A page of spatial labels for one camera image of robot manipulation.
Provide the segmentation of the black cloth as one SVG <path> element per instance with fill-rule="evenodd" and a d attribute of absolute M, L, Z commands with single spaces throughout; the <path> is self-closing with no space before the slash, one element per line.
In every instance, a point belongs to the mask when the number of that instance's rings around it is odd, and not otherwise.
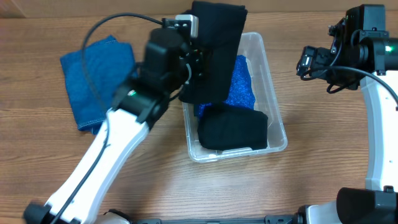
<path fill-rule="evenodd" d="M 267 122 L 261 111 L 227 104 L 207 106 L 198 122 L 198 140 L 204 148 L 219 151 L 265 149 Z"/>
<path fill-rule="evenodd" d="M 183 88 L 179 100 L 191 104 L 218 103 L 227 99 L 241 34 L 248 10 L 244 5 L 192 2 L 187 14 L 197 16 L 194 46 L 208 52 L 203 76 Z"/>

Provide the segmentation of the blue sequin garment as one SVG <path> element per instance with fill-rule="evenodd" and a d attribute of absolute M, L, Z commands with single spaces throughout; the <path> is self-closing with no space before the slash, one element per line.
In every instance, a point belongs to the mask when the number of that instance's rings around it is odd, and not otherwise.
<path fill-rule="evenodd" d="M 194 106 L 194 116 L 201 119 L 204 114 L 231 115 L 241 112 L 253 111 L 256 98 L 252 90 L 251 76 L 249 74 L 246 57 L 238 55 L 235 60 L 231 85 L 228 97 L 222 105 L 214 106 L 212 103 Z"/>

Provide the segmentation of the blue denim cloth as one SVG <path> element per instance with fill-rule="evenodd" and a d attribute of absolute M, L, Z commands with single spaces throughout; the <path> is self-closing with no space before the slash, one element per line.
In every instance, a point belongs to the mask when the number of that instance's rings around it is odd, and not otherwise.
<path fill-rule="evenodd" d="M 85 62 L 90 81 L 109 109 L 113 93 L 135 65 L 132 45 L 110 35 L 85 48 Z M 60 57 L 60 63 L 77 128 L 96 135 L 105 120 L 104 109 L 85 77 L 81 52 L 78 50 Z"/>

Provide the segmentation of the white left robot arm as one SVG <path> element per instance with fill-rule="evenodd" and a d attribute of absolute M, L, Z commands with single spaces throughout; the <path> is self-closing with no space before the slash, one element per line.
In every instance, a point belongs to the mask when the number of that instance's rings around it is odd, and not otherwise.
<path fill-rule="evenodd" d="M 30 203 L 26 223 L 95 223 L 104 196 L 133 150 L 166 112 L 170 94 L 208 70 L 212 52 L 148 47 L 141 74 L 118 87 L 91 146 L 45 205 Z"/>

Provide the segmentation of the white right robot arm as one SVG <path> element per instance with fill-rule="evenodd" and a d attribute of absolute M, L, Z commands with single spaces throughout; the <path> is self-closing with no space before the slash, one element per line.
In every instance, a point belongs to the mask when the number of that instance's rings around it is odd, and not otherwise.
<path fill-rule="evenodd" d="M 343 187 L 336 200 L 303 206 L 295 223 L 397 223 L 397 39 L 338 41 L 339 49 L 306 46 L 297 64 L 302 80 L 360 89 L 368 116 L 369 158 L 364 189 Z"/>

